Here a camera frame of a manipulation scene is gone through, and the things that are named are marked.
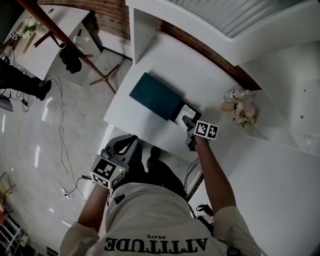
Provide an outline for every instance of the white desk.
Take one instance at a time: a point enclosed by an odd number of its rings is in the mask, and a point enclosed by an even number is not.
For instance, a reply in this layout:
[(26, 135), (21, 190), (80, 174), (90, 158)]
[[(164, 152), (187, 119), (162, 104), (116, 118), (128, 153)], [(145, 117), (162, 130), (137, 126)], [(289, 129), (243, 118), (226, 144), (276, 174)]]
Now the white desk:
[[(93, 63), (98, 59), (100, 56), (100, 51), (82, 24), (82, 20), (89, 14), (90, 11), (59, 5), (40, 5), (40, 7), (54, 21), (54, 23), (56, 23), (58, 27), (68, 37), (70, 37), (72, 41), (73, 37), (77, 35), (78, 30), (82, 29), (81, 35), (89, 37), (89, 46), (85, 49), (84, 54), (94, 54), (94, 58), (91, 58)], [(12, 30), (8, 34), (6, 40), (10, 37), (11, 32), (29, 16), (32, 17), (32, 15), (25, 10), (13, 25)], [(16, 62), (41, 80), (44, 80), (50, 71), (54, 75), (66, 78), (67, 80), (76, 84), (78, 81), (83, 82), (84, 77), (86, 78), (88, 76), (88, 71), (90, 71), (90, 69), (84, 67), (86, 65), (82, 63), (83, 70), (81, 69), (80, 72), (71, 77), (71, 74), (67, 73), (68, 71), (65, 70), (65, 65), (58, 57), (58, 53), (60, 51), (59, 47), (50, 37), (44, 40), (37, 48), (34, 47), (34, 43), (42, 36), (43, 34), (37, 34), (35, 36), (26, 53), (22, 53), (25, 44), (18, 42), (15, 50)]]
[(220, 126), (217, 139), (210, 146), (225, 172), (232, 172), (241, 155), (237, 150), (248, 136), (224, 118), (220, 104), (224, 93), (238, 84), (208, 59), (167, 35), (158, 33), (131, 67), (104, 120), (182, 159), (193, 161), (197, 157), (185, 144), (185, 131), (129, 96), (145, 72), (178, 92), (202, 113), (201, 120)]

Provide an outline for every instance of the small vase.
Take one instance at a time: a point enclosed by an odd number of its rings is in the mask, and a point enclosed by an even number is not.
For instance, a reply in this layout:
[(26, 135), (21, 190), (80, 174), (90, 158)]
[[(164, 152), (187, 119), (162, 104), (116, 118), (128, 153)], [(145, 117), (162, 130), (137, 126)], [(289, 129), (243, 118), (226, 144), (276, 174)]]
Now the small vase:
[(232, 112), (235, 110), (235, 103), (234, 102), (224, 102), (221, 104), (221, 110), (226, 112)]

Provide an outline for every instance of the white t-shirt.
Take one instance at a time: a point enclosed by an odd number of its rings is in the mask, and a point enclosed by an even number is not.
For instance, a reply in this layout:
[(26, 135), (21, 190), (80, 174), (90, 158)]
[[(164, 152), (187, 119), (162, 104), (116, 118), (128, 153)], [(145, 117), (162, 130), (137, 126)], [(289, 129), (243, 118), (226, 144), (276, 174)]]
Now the white t-shirt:
[(228, 247), (242, 256), (261, 252), (234, 206), (214, 216), (214, 237), (190, 215), (187, 202), (170, 190), (128, 183), (112, 195), (105, 217), (106, 234), (75, 222), (66, 232), (59, 256), (181, 254), (226, 256)]

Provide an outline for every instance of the person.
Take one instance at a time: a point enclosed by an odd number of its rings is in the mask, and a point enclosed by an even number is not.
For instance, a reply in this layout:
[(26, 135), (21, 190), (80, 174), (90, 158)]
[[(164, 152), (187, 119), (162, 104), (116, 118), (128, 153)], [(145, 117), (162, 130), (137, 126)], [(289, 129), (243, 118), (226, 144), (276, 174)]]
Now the person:
[(43, 101), (51, 89), (51, 81), (48, 80), (43, 83), (37, 77), (29, 77), (0, 58), (0, 89), (13, 89), (33, 95)]
[(192, 218), (182, 182), (159, 160), (153, 147), (141, 163), (142, 148), (133, 154), (129, 171), (119, 181), (106, 211), (106, 234), (99, 238), (109, 190), (96, 184), (78, 221), (66, 232), (59, 256), (181, 254), (226, 256), (236, 248), (242, 256), (261, 251), (237, 209), (235, 196), (206, 139), (195, 137), (206, 192), (214, 214), (213, 236)]

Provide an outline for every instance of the black shoe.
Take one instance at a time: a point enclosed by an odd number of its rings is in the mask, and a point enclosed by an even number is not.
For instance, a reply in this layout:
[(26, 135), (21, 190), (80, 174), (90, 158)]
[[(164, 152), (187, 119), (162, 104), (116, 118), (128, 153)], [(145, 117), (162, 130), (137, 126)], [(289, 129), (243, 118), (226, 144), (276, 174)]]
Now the black shoe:
[(153, 146), (150, 150), (150, 158), (152, 158), (153, 160), (158, 160), (160, 157), (160, 153), (161, 153), (161, 149)]
[(39, 93), (38, 93), (38, 96), (37, 98), (40, 100), (40, 101), (43, 101), (46, 96), (47, 96), (47, 93), (50, 91), (51, 89), (51, 81), (48, 80), (45, 82), (44, 85), (40, 85), (38, 90), (39, 90)]

